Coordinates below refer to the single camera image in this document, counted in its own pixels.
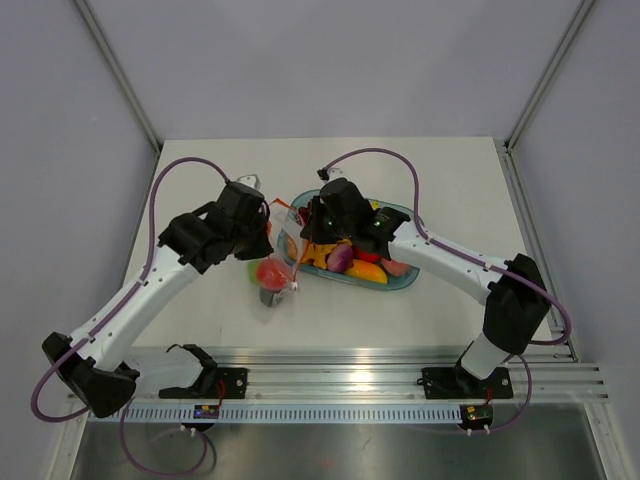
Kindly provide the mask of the pink peach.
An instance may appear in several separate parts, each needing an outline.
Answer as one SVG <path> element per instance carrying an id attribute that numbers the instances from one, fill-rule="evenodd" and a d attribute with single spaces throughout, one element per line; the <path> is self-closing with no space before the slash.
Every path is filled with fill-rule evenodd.
<path id="1" fill-rule="evenodd" d="M 412 266 L 406 263 L 397 262 L 394 260 L 387 260 L 384 258 L 381 259 L 381 264 L 384 270 L 389 275 L 394 277 L 402 277 L 412 269 Z"/>

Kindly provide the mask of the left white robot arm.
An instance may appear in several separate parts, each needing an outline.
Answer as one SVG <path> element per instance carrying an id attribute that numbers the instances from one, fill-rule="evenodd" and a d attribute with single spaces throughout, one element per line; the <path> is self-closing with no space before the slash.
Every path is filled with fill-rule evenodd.
<path id="1" fill-rule="evenodd" d="M 172 219 L 136 278 L 73 333 L 46 337 L 47 374 L 57 376 L 98 418 L 146 392 L 178 388 L 195 398 L 208 396 L 216 374 L 205 354 L 191 349 L 185 358 L 143 367 L 129 351 L 164 307 L 209 268 L 230 256 L 251 260 L 272 253 L 268 204 L 259 188 L 256 176 L 242 176 L 226 183 L 217 200 Z"/>

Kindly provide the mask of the dark purple plum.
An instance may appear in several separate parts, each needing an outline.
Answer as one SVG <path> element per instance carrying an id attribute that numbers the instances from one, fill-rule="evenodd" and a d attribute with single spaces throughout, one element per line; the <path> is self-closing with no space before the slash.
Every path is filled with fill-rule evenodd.
<path id="1" fill-rule="evenodd" d="M 269 290 L 266 288 L 260 288 L 259 300 L 260 302 L 269 308 L 276 308 L 285 297 L 285 290 Z"/>

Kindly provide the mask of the green round vegetable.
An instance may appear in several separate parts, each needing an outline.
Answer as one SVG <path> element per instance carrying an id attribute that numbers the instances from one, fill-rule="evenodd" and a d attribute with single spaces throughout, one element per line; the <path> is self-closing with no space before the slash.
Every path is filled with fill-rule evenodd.
<path id="1" fill-rule="evenodd" d="M 257 272 L 259 264 L 260 264 L 259 261 L 250 261 L 250 262 L 248 262 L 246 264 L 248 279 L 254 285 L 258 285 L 259 284 L 259 282 L 257 280 L 257 276 L 256 276 L 256 272 Z"/>

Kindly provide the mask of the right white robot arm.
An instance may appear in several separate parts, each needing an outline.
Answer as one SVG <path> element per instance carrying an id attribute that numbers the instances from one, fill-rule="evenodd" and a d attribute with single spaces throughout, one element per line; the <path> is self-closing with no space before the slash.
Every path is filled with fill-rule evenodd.
<path id="1" fill-rule="evenodd" d="M 431 399 L 501 397 L 498 369 L 524 353 L 550 310 L 534 260 L 523 254 L 511 260 L 485 257 L 429 236 L 415 213 L 375 207 L 345 178 L 326 183 L 305 208 L 302 236 L 311 243 L 347 239 L 367 253 L 434 275 L 483 306 L 478 337 L 454 366 L 424 369 L 422 382 Z"/>

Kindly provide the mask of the orange red tomato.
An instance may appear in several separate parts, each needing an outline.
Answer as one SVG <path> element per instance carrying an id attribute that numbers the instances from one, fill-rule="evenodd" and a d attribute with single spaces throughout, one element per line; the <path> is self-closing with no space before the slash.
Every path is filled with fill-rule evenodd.
<path id="1" fill-rule="evenodd" d="M 256 268 L 255 277 L 262 288 L 279 291 L 285 289 L 291 282 L 292 270 L 280 259 L 266 258 Z"/>

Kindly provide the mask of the clear orange zip top bag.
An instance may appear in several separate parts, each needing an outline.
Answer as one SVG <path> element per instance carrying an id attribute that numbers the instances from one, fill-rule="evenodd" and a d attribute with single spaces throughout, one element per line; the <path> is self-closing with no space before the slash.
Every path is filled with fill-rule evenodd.
<path id="1" fill-rule="evenodd" d="M 279 197 L 274 198 L 268 203 L 270 211 L 270 230 L 269 240 L 273 247 L 273 253 L 268 257 L 251 260 L 261 262 L 266 258 L 277 258 L 288 264 L 292 270 L 292 278 L 289 285 L 282 290 L 285 290 L 285 297 L 283 301 L 276 308 L 269 308 L 264 306 L 259 300 L 259 290 L 262 288 L 259 284 L 251 284 L 251 313 L 256 317 L 257 321 L 261 324 L 268 324 L 274 320 L 274 318 L 284 310 L 286 306 L 293 303 L 293 299 L 299 292 L 299 272 L 301 264 L 298 261 L 290 260 L 287 258 L 285 252 L 285 239 L 287 236 L 292 237 L 298 242 L 304 240 L 301 237 L 302 228 L 305 226 L 306 221 L 299 214 L 299 211 L 292 206 L 291 203 L 287 203 Z"/>

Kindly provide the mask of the yellow ginger root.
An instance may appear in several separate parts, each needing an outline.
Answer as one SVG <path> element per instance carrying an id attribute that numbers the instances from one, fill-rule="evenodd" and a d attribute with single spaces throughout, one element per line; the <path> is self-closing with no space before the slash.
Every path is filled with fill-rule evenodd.
<path id="1" fill-rule="evenodd" d="M 285 239 L 285 252 L 288 259 L 298 261 L 303 265 L 311 265 L 321 270 L 328 268 L 328 257 L 336 247 L 336 244 L 315 244 L 307 240 L 298 242 L 290 236 Z"/>

